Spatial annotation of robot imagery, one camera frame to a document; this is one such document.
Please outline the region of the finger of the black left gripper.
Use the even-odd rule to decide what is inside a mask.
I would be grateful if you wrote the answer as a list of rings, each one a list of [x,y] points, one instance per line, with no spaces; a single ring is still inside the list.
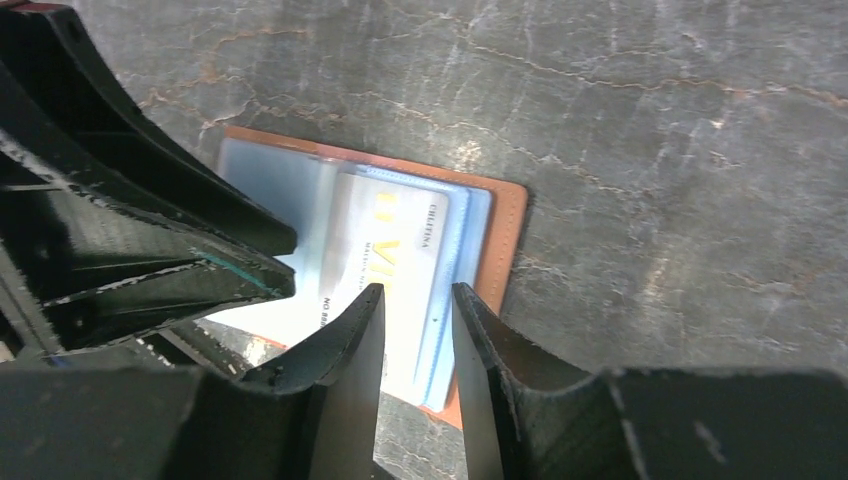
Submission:
[[[24,97],[107,168],[265,255],[294,251],[293,228],[218,177],[143,114],[72,7],[2,4],[1,62]]]
[[[2,136],[1,315],[25,346],[95,349],[294,291],[282,263],[112,205]]]

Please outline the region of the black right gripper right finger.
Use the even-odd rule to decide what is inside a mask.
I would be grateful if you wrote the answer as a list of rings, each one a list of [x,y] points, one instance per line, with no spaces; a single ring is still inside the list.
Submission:
[[[819,369],[584,371],[457,283],[472,479],[843,479],[847,382]]]

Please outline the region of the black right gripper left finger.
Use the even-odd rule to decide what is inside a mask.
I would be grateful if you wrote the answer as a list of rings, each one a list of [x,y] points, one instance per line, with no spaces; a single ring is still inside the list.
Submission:
[[[1,371],[5,479],[382,479],[384,289],[231,378],[194,366]]]

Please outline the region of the orange leather card holder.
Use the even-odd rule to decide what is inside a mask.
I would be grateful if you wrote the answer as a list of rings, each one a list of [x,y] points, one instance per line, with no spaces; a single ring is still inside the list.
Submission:
[[[211,316],[278,347],[325,327],[368,285],[385,290],[382,390],[454,427],[451,288],[499,311],[524,225],[517,183],[312,141],[230,127],[219,175],[292,226],[298,246],[285,300]]]

